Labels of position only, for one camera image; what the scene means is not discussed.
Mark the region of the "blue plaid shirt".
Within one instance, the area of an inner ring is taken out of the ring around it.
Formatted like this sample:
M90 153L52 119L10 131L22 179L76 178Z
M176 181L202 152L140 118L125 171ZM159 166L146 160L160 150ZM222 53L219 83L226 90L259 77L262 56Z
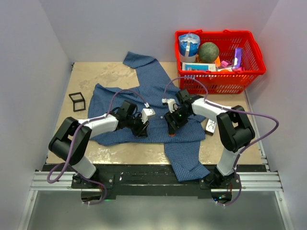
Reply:
M148 136L138 138L130 129L107 132L92 139L104 146L135 142L135 143L163 143L164 151L176 174L178 181L201 179L210 172L199 161L201 141L205 139L205 132L201 125L205 119L200 115L191 115L187 124L180 128L174 137L169 136L167 122L164 115L168 111L162 105L162 96L175 98L179 88L170 83L170 78L157 59L129 52L124 65L136 70L139 86L132 91L121 91L118 87L104 87L95 85L90 100L88 117L93 118L105 114L109 106L120 107L124 100L128 100L143 108L143 102L149 103L156 115L150 119L147 128Z

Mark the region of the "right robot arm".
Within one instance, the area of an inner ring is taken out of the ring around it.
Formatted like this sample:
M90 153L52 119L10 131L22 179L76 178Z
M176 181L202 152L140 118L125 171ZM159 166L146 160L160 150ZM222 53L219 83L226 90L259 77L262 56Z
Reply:
M223 107L203 96L191 95L187 90L179 91L176 97L179 103L176 103L175 99L162 99L162 104L169 109L165 114L169 134L175 134L188 122L191 115L201 115L214 121L218 126L224 149L218 164L206 177L205 183L210 188L225 188L235 177L240 151L255 137L244 108L239 105Z

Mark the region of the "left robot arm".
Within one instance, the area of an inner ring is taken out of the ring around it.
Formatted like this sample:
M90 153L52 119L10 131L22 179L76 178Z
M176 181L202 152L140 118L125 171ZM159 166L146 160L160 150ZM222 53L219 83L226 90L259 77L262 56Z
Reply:
M147 137L149 117L155 114L149 104L140 112L137 105L125 100L102 116L77 120L67 117L51 139L48 149L65 161L60 175L72 167L89 188L99 184L97 168L85 157L85 150L91 138L100 134L129 128L136 137Z

